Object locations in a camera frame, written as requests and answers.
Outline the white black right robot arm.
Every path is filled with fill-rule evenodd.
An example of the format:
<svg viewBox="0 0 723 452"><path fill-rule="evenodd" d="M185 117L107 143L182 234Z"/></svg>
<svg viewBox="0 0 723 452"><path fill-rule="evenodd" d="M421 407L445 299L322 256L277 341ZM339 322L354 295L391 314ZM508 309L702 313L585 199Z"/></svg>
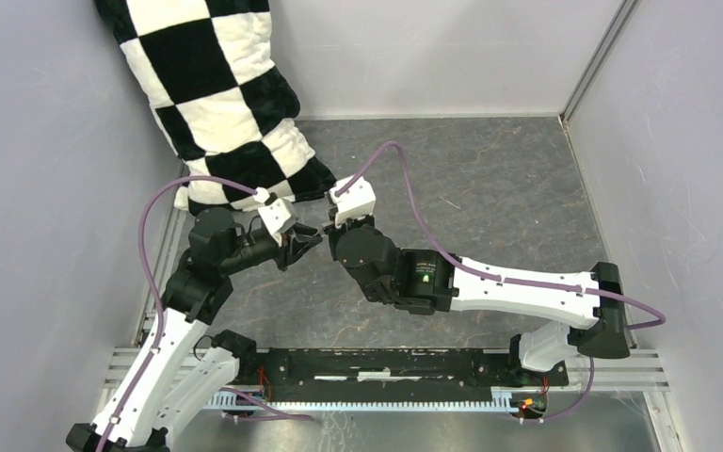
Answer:
<svg viewBox="0 0 723 452"><path fill-rule="evenodd" d="M436 250L401 249L371 218L328 225L332 258L371 302L411 315L496 311L546 319L515 335L508 376L529 384L576 355L629 357L627 319L617 299L618 269L598 263L589 272L544 273L499 267Z"/></svg>

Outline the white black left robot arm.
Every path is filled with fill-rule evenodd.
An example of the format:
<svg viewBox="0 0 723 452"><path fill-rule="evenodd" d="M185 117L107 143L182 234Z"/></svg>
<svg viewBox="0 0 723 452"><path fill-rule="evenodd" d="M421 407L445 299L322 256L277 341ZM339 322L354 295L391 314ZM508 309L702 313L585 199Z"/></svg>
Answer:
<svg viewBox="0 0 723 452"><path fill-rule="evenodd" d="M297 222L288 208L265 206L261 212L263 224L257 229L237 223L232 211L222 207L196 216L153 329L102 411L71 428L66 438L71 450L171 451L223 386L256 376L254 341L224 331L194 370L175 379L232 294L233 274L266 261L285 270L322 241L318 229Z"/></svg>

